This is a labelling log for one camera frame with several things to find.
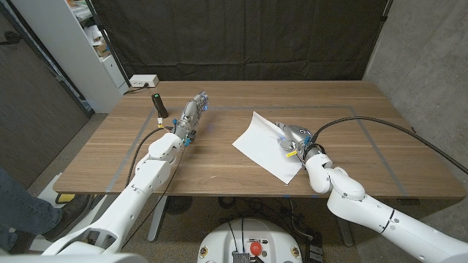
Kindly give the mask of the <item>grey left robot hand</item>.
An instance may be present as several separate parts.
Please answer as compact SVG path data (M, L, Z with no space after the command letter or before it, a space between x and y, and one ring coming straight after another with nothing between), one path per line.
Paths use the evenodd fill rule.
M187 102L173 129L173 133L181 138L183 144L188 145L195 140L199 120L207 109L208 95L205 90Z

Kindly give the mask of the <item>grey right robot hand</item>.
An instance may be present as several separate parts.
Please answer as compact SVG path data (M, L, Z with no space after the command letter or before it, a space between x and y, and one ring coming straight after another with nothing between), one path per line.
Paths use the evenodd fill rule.
M280 122L276 122L275 125L284 133L284 136L278 139L279 145L288 153L295 152L304 164L313 155L325 153L323 146L312 142L313 135L308 129Z

